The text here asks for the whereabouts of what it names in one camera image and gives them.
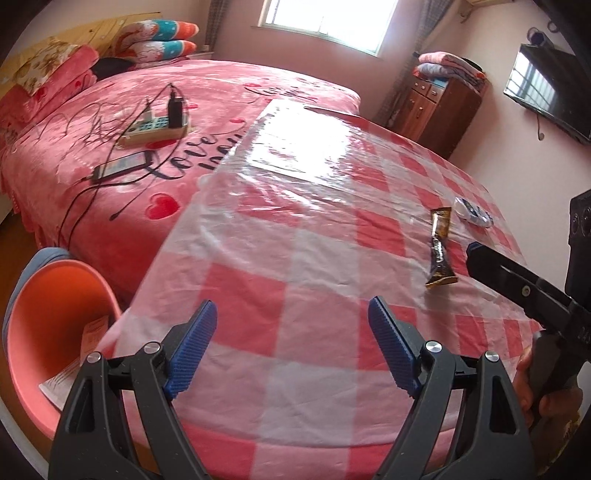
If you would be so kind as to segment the right hand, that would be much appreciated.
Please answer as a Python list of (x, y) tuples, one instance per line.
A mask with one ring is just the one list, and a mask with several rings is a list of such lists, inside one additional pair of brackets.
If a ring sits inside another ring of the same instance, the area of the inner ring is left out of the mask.
[[(526, 348), (517, 364), (513, 386), (517, 394), (526, 423), (531, 425), (535, 414), (532, 407), (534, 394), (529, 385), (529, 369), (532, 364), (532, 348)], [(550, 423), (565, 428), (579, 418), (579, 409), (583, 401), (583, 391), (578, 386), (559, 390), (545, 395), (538, 403), (538, 415)]]

